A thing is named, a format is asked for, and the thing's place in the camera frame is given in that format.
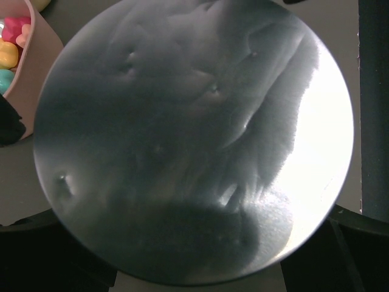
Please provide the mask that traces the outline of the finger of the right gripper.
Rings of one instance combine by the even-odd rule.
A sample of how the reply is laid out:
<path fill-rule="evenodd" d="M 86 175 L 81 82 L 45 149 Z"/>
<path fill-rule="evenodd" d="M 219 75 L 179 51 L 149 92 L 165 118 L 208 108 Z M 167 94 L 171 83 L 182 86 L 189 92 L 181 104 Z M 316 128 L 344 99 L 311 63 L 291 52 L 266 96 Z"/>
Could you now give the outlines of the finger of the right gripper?
<path fill-rule="evenodd" d="M 22 117 L 12 105 L 1 95 L 1 147 L 18 142 L 26 132 Z"/>

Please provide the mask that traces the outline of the silver jar lid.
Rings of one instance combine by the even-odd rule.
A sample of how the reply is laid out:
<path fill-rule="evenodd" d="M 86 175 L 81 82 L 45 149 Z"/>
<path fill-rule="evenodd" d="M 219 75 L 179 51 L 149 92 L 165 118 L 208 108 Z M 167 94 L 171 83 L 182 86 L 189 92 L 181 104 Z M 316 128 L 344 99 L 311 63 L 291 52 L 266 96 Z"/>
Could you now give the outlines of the silver jar lid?
<path fill-rule="evenodd" d="M 322 224 L 353 152 L 331 53 L 273 1 L 120 1 L 65 45 L 34 158 L 63 226 L 118 270 L 251 275 Z"/>

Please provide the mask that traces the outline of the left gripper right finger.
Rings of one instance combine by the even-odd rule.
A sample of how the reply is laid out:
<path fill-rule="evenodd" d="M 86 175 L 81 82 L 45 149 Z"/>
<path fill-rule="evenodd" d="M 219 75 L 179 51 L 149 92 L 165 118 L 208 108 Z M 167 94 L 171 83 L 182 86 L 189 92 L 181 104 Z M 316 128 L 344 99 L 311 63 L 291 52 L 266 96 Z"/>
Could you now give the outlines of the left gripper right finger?
<path fill-rule="evenodd" d="M 287 291 L 388 291 L 388 223 L 336 205 L 281 268 Z"/>

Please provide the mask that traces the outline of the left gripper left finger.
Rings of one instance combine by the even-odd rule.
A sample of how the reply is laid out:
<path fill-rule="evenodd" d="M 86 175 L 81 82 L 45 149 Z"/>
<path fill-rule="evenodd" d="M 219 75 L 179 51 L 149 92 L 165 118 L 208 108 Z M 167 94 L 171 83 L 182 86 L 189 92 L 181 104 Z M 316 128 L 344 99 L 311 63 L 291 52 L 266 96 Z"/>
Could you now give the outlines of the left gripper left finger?
<path fill-rule="evenodd" d="M 109 291 L 116 277 L 52 210 L 1 226 L 1 291 Z"/>

